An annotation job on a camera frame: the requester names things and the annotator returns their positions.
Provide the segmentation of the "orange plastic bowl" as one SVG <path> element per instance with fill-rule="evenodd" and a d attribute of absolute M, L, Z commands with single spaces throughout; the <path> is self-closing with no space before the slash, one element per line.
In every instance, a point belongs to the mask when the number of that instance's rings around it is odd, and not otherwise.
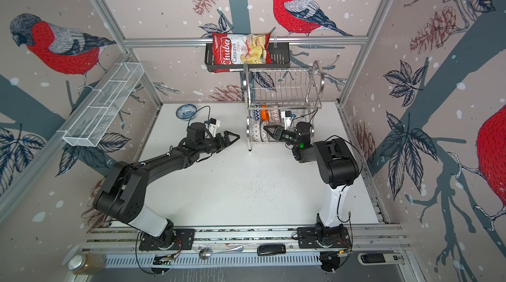
<path fill-rule="evenodd" d="M 269 114 L 269 109 L 267 108 L 267 105 L 261 105 L 260 115 L 261 115 L 261 121 L 269 121 L 270 120 L 270 114 Z"/>

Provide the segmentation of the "blue triangle pattern bowl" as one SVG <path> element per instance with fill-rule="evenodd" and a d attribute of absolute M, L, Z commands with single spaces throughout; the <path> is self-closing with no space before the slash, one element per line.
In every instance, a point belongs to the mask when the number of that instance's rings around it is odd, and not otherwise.
<path fill-rule="evenodd" d="M 269 118 L 271 123 L 280 123 L 281 116 L 279 113 L 279 109 L 270 109 L 269 110 Z"/>

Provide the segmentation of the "stainless steel dish rack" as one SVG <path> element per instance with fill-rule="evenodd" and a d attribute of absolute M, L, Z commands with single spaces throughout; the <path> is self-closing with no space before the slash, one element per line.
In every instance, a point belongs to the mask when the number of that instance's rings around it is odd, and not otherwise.
<path fill-rule="evenodd" d="M 318 61 L 308 68 L 274 69 L 243 64 L 242 96 L 246 105 L 246 144 L 252 150 L 254 110 L 292 111 L 300 121 L 322 107 L 326 74 Z"/>

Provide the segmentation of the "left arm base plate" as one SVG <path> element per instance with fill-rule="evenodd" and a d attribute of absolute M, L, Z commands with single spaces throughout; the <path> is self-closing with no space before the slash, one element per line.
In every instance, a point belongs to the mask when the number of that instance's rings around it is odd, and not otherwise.
<path fill-rule="evenodd" d="M 162 252 L 166 250 L 191 250 L 195 236 L 194 229 L 173 229 L 172 232 L 164 232 L 159 237 L 142 233 L 139 238 L 138 249 L 140 251 Z"/>

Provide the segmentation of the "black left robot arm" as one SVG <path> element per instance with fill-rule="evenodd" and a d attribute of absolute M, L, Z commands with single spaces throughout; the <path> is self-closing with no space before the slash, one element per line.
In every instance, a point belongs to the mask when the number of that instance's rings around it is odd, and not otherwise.
<path fill-rule="evenodd" d="M 163 248 L 176 241 L 174 224 L 145 203 L 148 186 L 198 162 L 202 154 L 218 154 L 240 139 L 230 131 L 212 134 L 204 123 L 187 127 L 177 146 L 143 162 L 117 162 L 105 177 L 94 201 L 95 210 L 154 239 Z"/>

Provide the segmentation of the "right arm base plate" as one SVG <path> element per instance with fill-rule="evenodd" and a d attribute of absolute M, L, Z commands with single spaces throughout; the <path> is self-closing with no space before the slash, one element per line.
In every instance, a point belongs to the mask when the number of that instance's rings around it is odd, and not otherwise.
<path fill-rule="evenodd" d="M 296 232 L 300 249 L 350 249 L 351 235 L 346 227 L 299 227 Z"/>

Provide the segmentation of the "red patterned bowl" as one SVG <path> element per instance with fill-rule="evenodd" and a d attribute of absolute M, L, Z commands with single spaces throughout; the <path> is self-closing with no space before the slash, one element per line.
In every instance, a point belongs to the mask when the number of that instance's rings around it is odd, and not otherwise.
<path fill-rule="evenodd" d="M 262 120 L 261 111 L 259 109 L 252 110 L 252 116 L 253 116 L 253 119 L 255 121 L 261 121 Z"/>

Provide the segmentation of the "brown white patterned bowl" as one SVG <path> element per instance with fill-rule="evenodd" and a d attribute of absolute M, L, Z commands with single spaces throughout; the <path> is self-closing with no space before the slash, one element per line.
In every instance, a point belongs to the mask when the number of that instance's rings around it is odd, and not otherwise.
<path fill-rule="evenodd" d="M 268 126 L 268 124 L 269 124 L 269 122 L 267 122 L 267 121 L 262 121 L 260 124 L 260 138 L 261 138 L 262 142 L 269 142 L 270 141 L 270 137 L 267 134 L 267 131 L 264 129 L 266 126 Z"/>

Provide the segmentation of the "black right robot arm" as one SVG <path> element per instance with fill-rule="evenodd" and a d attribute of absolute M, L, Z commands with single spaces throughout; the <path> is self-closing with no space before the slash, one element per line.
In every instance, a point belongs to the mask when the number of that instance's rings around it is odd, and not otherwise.
<path fill-rule="evenodd" d="M 316 163 L 322 181 L 329 187 L 316 223 L 296 230 L 299 248 L 352 250 L 351 219 L 344 219 L 343 208 L 347 192 L 360 176 L 361 168 L 347 141 L 333 135 L 326 140 L 312 142 L 313 126 L 308 122 L 297 123 L 293 130 L 281 125 L 267 125 L 262 131 L 289 146 L 297 162 Z"/>

